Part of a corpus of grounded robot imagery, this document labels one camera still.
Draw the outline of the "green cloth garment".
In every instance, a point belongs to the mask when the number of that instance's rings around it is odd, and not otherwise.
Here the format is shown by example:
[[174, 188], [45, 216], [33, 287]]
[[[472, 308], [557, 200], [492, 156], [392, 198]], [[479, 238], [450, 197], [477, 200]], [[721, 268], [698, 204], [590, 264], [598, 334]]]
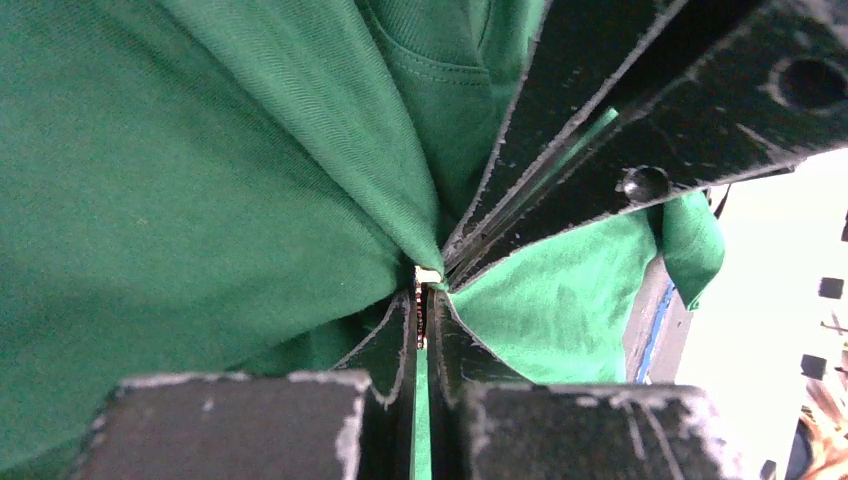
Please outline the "green cloth garment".
[[471, 204], [538, 1], [5, 1], [1, 475], [120, 380], [333, 366]]

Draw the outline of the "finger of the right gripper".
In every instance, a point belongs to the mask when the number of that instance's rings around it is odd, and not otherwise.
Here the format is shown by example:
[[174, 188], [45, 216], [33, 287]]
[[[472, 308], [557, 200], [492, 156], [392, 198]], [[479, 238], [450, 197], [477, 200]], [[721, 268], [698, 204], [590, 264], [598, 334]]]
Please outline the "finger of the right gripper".
[[548, 1], [480, 186], [443, 253], [466, 256], [541, 157], [586, 123], [610, 90], [685, 7], [683, 1]]
[[843, 1], [683, 1], [450, 265], [461, 288], [559, 233], [847, 144]]

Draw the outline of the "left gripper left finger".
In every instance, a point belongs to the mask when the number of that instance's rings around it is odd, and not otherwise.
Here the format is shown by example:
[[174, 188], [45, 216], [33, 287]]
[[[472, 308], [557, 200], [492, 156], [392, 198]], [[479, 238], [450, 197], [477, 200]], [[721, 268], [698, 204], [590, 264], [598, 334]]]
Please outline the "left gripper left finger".
[[408, 479], [416, 306], [398, 293], [336, 366], [277, 377], [179, 373], [123, 382], [72, 479]]

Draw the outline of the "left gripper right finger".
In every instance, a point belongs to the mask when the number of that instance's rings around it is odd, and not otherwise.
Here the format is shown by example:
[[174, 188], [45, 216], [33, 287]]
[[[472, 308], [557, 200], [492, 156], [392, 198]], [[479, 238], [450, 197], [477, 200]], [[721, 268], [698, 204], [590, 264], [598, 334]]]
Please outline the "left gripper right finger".
[[449, 296], [425, 292], [435, 479], [742, 479], [706, 393], [681, 385], [542, 385], [494, 355]]

